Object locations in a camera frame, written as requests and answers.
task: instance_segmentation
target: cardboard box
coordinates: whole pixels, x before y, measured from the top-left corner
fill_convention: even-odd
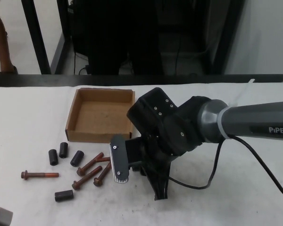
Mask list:
[[[126,115],[134,103],[129,89],[78,89],[65,128],[68,141],[110,143],[115,134],[130,139],[133,124]]]

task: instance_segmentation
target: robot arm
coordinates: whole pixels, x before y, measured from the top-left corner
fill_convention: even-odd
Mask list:
[[[220,140],[217,118],[225,107],[220,100],[202,106],[198,125],[206,142]],[[228,135],[283,139],[283,102],[229,108],[223,113],[221,123]]]
[[[117,135],[111,140],[114,179],[126,183],[129,169],[140,171],[155,200],[167,198],[171,162],[204,142],[221,143],[226,135],[283,139],[283,102],[229,108],[221,100],[192,97],[177,107],[155,88],[127,116],[141,137],[124,140]]]

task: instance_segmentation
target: bolt head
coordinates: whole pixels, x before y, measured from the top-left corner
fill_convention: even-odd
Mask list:
[[[27,177],[27,170],[25,170],[25,172],[21,173],[21,178],[24,179],[24,180],[27,180],[27,178],[28,178]]]
[[[76,181],[74,181],[74,183],[72,184],[72,188],[75,189],[75,190],[79,190],[80,186],[77,184]]]
[[[95,178],[93,184],[97,187],[101,187],[103,185],[103,182],[98,178]]]
[[[85,176],[85,171],[84,170],[82,170],[82,168],[81,167],[79,167],[78,169],[77,169],[77,171],[76,171],[76,173],[77,173],[77,175],[79,175],[79,176]]]

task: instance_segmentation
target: screw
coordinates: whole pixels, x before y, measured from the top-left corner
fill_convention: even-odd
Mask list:
[[[105,162],[105,161],[110,161],[110,157],[107,157],[107,158],[98,158],[98,159],[95,159],[96,162]]]
[[[93,184],[97,187],[100,187],[103,185],[103,179],[105,178],[105,176],[108,174],[108,172],[111,170],[111,163],[109,162],[109,164],[107,165],[107,167],[104,169],[104,171],[100,174],[100,176],[98,178],[94,179]]]
[[[21,178],[27,180],[28,178],[58,178],[58,173],[28,173],[27,170],[21,173]]]
[[[92,159],[89,163],[87,163],[83,168],[79,167],[76,173],[81,177],[85,176],[86,171],[96,163],[97,159],[102,158],[103,156],[104,156],[103,152],[99,153],[94,159]]]
[[[80,190],[81,186],[86,183],[88,180],[90,180],[94,175],[96,175],[98,172],[100,172],[103,168],[101,166],[97,167],[90,173],[88,173],[85,177],[80,179],[78,182],[74,181],[72,184],[73,189]]]

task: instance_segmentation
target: bare leg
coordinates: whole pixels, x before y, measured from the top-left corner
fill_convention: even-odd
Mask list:
[[[14,66],[11,63],[8,49],[8,41],[5,35],[5,28],[0,19],[0,64],[2,72],[13,72]]]

